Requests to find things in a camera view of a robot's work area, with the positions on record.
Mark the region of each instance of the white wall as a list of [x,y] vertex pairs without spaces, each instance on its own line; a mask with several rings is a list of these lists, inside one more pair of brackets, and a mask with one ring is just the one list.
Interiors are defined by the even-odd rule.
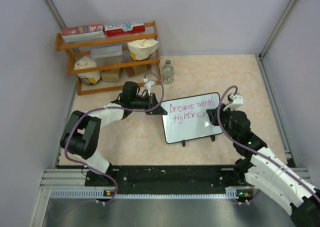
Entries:
[[28,226],[59,149],[74,78],[43,0],[0,0],[0,226]]
[[320,187],[320,2],[300,0],[265,58],[294,155]]
[[261,53],[289,0],[53,0],[68,27],[156,20],[160,53]]

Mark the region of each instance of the water bottle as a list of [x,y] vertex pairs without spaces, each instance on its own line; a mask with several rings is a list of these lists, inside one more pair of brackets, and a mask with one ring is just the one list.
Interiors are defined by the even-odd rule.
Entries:
[[162,67],[162,80],[165,84],[169,85],[174,81],[174,67],[170,60],[165,61],[165,65]]

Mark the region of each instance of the gray table surface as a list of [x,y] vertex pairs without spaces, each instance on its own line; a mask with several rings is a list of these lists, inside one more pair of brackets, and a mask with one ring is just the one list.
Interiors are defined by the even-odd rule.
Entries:
[[118,199],[105,207],[83,199],[51,199],[43,227],[294,227],[290,216],[261,193],[249,206],[215,199]]

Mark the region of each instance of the white bag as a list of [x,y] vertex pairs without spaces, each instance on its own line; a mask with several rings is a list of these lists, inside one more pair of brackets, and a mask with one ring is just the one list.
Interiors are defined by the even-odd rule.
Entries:
[[[74,64],[74,70],[83,70],[97,67],[97,63],[90,57],[84,56]],[[82,82],[86,85],[95,85],[101,78],[100,71],[92,71],[87,73],[77,73]]]
[[145,38],[128,42],[129,50],[134,53],[137,61],[145,60],[159,47],[159,42],[152,38]]

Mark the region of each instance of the shelf rack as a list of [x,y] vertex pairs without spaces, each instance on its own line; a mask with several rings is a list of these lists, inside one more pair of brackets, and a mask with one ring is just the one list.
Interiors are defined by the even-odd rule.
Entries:
[[[135,40],[143,40],[143,39],[158,39],[158,31],[156,26],[156,21],[148,22],[144,24],[145,27],[153,27],[153,33],[145,33],[145,34],[137,34],[137,35],[129,35],[129,36],[122,36],[116,38],[106,38],[100,40],[93,40],[93,41],[86,41],[80,43],[65,43],[62,34],[57,33],[55,38],[55,48],[57,51],[65,51],[67,54],[67,73],[69,75],[76,75],[80,73],[87,73],[92,71],[105,71],[110,69],[118,69],[118,68],[126,68],[131,66],[139,66],[139,65],[147,65],[147,64],[156,64],[158,76],[161,78],[160,72],[160,55],[159,50],[155,51],[155,58],[145,59],[145,60],[137,60],[132,62],[124,62],[124,63],[117,63],[117,64],[110,64],[110,65],[103,65],[97,66],[94,68],[84,68],[84,69],[74,69],[76,63],[76,57],[81,56],[88,56],[91,54],[91,51],[82,51],[82,52],[72,52],[72,49],[83,48],[83,47],[91,47],[91,46],[100,46],[100,45],[107,45],[107,44],[115,44],[121,42],[128,42],[128,41],[135,41]],[[122,47],[123,51],[128,51],[127,46]],[[138,85],[140,87],[144,86],[144,82],[139,82]],[[100,92],[107,92],[107,91],[116,91],[122,90],[123,85],[112,86],[112,87],[104,87],[104,88],[94,88],[90,90],[82,90],[82,81],[77,76],[77,94],[78,95],[87,95],[87,94],[94,94]]]

